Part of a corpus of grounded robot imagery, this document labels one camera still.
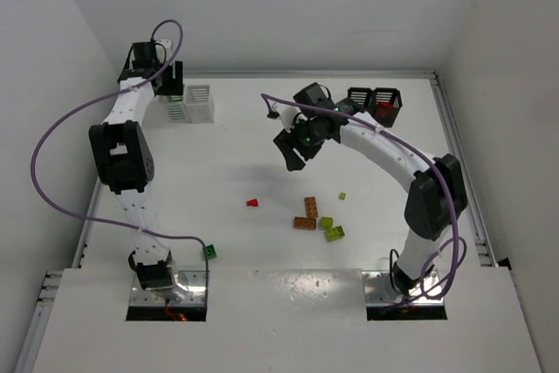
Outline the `small green lego brick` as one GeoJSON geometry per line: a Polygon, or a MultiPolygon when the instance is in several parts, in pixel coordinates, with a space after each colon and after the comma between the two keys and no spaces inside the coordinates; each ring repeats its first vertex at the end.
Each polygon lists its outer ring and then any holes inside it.
{"type": "Polygon", "coordinates": [[[204,247],[204,257],[207,259],[215,259],[217,257],[214,245],[207,245],[204,247]]]}

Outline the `white slotted bin left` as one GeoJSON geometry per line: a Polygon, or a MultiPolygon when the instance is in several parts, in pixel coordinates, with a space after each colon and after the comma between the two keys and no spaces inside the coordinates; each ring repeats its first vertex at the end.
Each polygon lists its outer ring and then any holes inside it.
{"type": "Polygon", "coordinates": [[[166,102],[163,97],[164,96],[160,96],[159,100],[160,100],[160,103],[164,105],[167,117],[170,121],[190,123],[190,117],[188,116],[186,105],[184,104],[183,101],[182,102],[166,102]]]}

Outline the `red lego brick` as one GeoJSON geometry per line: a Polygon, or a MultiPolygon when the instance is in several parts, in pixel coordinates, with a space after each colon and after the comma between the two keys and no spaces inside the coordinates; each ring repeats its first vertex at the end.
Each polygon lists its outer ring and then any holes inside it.
{"type": "Polygon", "coordinates": [[[382,102],[377,105],[377,113],[381,119],[389,119],[394,114],[394,107],[389,102],[382,102]]]}

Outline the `right side aluminium rail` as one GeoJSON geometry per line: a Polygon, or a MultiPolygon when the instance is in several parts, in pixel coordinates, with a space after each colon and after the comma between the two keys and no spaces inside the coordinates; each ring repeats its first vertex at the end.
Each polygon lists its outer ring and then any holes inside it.
{"type": "Polygon", "coordinates": [[[457,157],[461,164],[468,200],[468,206],[465,210],[465,214],[472,226],[475,254],[478,256],[481,266],[498,267],[499,264],[497,258],[495,257],[493,244],[491,243],[491,239],[488,235],[487,224],[482,214],[480,204],[478,203],[476,193],[473,189],[472,180],[466,164],[466,153],[460,138],[458,124],[455,120],[450,100],[448,99],[439,78],[436,78],[431,83],[431,89],[433,91],[449,149],[451,150],[451,153],[457,157]]]}

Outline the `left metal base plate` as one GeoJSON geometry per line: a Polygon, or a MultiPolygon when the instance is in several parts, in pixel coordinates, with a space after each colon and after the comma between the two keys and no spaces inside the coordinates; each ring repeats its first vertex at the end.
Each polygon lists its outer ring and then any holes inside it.
{"type": "Polygon", "coordinates": [[[203,307],[205,304],[205,280],[203,271],[179,270],[177,284],[170,291],[152,292],[140,286],[137,276],[134,276],[128,305],[131,307],[163,306],[167,300],[175,307],[203,307]]]}

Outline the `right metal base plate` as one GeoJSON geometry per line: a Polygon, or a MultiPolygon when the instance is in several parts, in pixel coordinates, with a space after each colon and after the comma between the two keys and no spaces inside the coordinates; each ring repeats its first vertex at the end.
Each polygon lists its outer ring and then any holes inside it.
{"type": "Polygon", "coordinates": [[[388,307],[410,300],[414,307],[443,307],[445,301],[441,299],[429,299],[422,294],[420,285],[409,290],[409,295],[404,296],[395,291],[390,283],[389,272],[362,271],[363,289],[366,307],[388,307]]]}

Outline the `orange lego plate flat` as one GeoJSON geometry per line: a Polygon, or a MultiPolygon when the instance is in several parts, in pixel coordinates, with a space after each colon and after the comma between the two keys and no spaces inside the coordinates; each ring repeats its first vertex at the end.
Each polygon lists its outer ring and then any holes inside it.
{"type": "Polygon", "coordinates": [[[317,228],[317,220],[315,218],[293,218],[293,228],[297,230],[315,231],[317,228]]]}

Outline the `red lego wedge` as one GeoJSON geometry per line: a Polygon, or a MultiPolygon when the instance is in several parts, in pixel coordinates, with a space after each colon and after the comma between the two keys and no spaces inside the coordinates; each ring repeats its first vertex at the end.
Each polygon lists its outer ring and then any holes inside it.
{"type": "Polygon", "coordinates": [[[254,199],[250,199],[246,202],[246,205],[249,207],[258,207],[259,206],[259,201],[254,198],[254,199]]]}

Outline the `black slotted bin right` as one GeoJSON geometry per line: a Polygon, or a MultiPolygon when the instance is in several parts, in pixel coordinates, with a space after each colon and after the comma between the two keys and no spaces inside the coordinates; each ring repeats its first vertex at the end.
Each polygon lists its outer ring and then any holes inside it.
{"type": "Polygon", "coordinates": [[[392,128],[402,108],[401,93],[396,88],[378,87],[370,100],[372,116],[385,128],[392,128]]]}

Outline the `white slotted bin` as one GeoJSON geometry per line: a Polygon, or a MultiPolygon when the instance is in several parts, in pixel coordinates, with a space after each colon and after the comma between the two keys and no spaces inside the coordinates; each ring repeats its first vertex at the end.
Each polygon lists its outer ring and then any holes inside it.
{"type": "Polygon", "coordinates": [[[167,117],[170,121],[190,123],[190,117],[188,116],[186,105],[184,104],[183,101],[182,102],[166,102],[163,97],[164,96],[160,96],[159,100],[160,100],[160,103],[164,105],[167,117]]]}
{"type": "Polygon", "coordinates": [[[214,122],[215,106],[209,85],[187,85],[183,103],[190,123],[214,122]]]}

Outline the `black slotted bin left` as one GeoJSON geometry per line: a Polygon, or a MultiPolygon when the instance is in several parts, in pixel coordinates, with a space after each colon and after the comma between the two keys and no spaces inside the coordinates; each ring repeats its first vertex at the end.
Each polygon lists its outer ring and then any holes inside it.
{"type": "Polygon", "coordinates": [[[350,87],[347,98],[354,102],[364,112],[372,114],[375,110],[375,93],[368,87],[350,87]]]}

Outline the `orange lego plate upright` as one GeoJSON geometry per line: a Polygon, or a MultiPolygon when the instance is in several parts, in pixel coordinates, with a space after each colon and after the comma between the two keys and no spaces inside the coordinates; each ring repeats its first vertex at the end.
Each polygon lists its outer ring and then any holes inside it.
{"type": "Polygon", "coordinates": [[[319,212],[315,197],[305,197],[304,205],[307,218],[318,218],[319,212]]]}

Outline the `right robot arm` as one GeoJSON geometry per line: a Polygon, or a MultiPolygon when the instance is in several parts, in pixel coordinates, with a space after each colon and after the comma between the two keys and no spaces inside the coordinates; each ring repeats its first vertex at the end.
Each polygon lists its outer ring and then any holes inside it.
{"type": "MultiPolygon", "coordinates": [[[[392,85],[401,93],[403,107],[391,132],[412,144],[401,162],[423,155],[446,155],[450,151],[445,124],[437,96],[428,79],[349,78],[322,81],[329,95],[341,101],[347,86],[392,85]]],[[[321,151],[305,168],[289,171],[285,158],[274,143],[283,131],[279,119],[265,118],[262,144],[259,146],[267,182],[265,220],[269,222],[264,237],[268,269],[285,270],[387,270],[390,250],[402,251],[410,229],[405,218],[409,196],[403,183],[415,180],[413,173],[400,171],[392,175],[357,150],[333,139],[324,142],[321,151]],[[326,240],[322,229],[296,230],[293,220],[305,216],[305,197],[315,197],[321,216],[332,217],[345,236],[326,240]]]]}

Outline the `aluminium frame rail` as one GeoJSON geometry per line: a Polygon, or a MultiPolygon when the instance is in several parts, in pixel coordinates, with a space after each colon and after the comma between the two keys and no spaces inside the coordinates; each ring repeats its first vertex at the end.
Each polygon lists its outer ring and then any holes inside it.
{"type": "Polygon", "coordinates": [[[436,79],[433,71],[228,71],[185,73],[186,79],[436,79]]]}

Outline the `white slotted bin right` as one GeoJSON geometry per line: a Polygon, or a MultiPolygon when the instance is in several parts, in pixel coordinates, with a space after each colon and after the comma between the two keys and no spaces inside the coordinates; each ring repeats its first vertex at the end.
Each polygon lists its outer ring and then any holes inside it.
{"type": "Polygon", "coordinates": [[[214,122],[215,106],[209,85],[187,85],[183,103],[190,123],[214,122]]]}

